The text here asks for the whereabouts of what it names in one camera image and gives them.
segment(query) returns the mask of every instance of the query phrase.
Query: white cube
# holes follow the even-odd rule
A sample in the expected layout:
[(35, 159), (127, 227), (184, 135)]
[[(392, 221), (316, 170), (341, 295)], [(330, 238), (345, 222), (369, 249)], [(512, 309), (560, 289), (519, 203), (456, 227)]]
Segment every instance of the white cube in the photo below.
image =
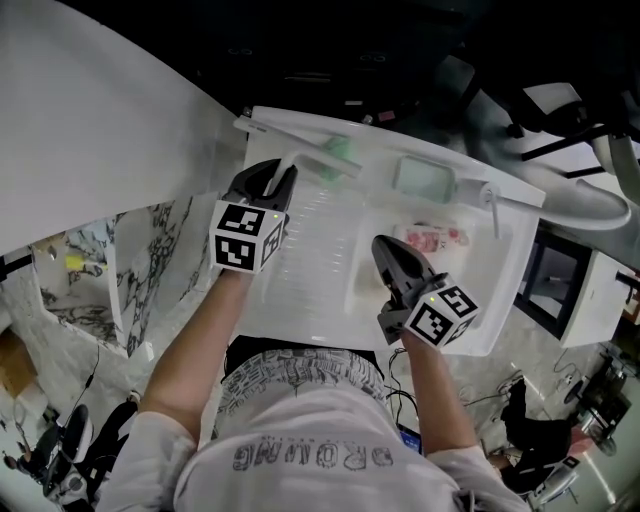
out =
[(277, 210), (217, 201), (209, 233), (213, 265), (259, 273), (282, 243), (284, 221)]
[(404, 327), (422, 341), (442, 348), (464, 335), (479, 313), (480, 307), (469, 292), (451, 283), (420, 297)]

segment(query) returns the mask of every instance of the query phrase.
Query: gray floor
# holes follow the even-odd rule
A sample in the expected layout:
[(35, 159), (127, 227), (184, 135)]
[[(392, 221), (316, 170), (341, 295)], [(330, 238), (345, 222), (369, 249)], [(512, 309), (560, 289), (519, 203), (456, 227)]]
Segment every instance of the gray floor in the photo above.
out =
[[(398, 131), (447, 146), (473, 158), (492, 164), (501, 170), (525, 177), (536, 183), (544, 181), (545, 189), (554, 192), (548, 196), (547, 207), (562, 210), (567, 204), (566, 180), (557, 175), (558, 170), (574, 170), (596, 165), (588, 147), (575, 147), (549, 158), (523, 164), (518, 153), (547, 143), (553, 138), (544, 134), (529, 134), (522, 140), (507, 140), (504, 127), (509, 123), (506, 114), (482, 93), (472, 103), (465, 118), (454, 128), (434, 128), (434, 120), (446, 112), (471, 77), (471, 70), (464, 64), (449, 59), (441, 67), (435, 86), (428, 91), (420, 112), (399, 123)], [(75, 336), (64, 327), (45, 320), (38, 311), (36, 288), (32, 269), (12, 274), (1, 285), (1, 297), (7, 303), (14, 319), (13, 328), (25, 340), (39, 373), (39, 383), (50, 403), (67, 414), (82, 391), (97, 358), (97, 347)], [(180, 309), (168, 317), (161, 328), (150, 334), (155, 358), (180, 330), (186, 319), (202, 299), (202, 292), (194, 291), (186, 297)], [(513, 310), (493, 352), (484, 358), (449, 357), (451, 371), (460, 387), (465, 402), (495, 395), (497, 386), (517, 369), (523, 370), (529, 384), (529, 408), (532, 417), (558, 418), (567, 412), (562, 405), (568, 385), (563, 380), (568, 374), (575, 378), (589, 374), (597, 363), (598, 346), (571, 349), (558, 365), (562, 369), (572, 362), (574, 366), (554, 372), (554, 363), (562, 355), (558, 341), (535, 325), (526, 316)], [(379, 358), (386, 367), (390, 354)], [(403, 388), (410, 389), (410, 376), (406, 355), (399, 356), (394, 364), (394, 374)], [(85, 393), (82, 402), (91, 410), (97, 427), (101, 426), (110, 410), (121, 402), (131, 388), (144, 391), (153, 363), (143, 355), (123, 362), (116, 356), (102, 351), (96, 378)], [(469, 406), (476, 427), (489, 448), (504, 441), (499, 417), (502, 398), (489, 399)], [(215, 397), (208, 411), (203, 437), (210, 433)], [(405, 403), (401, 421), (415, 428), (412, 406)]]

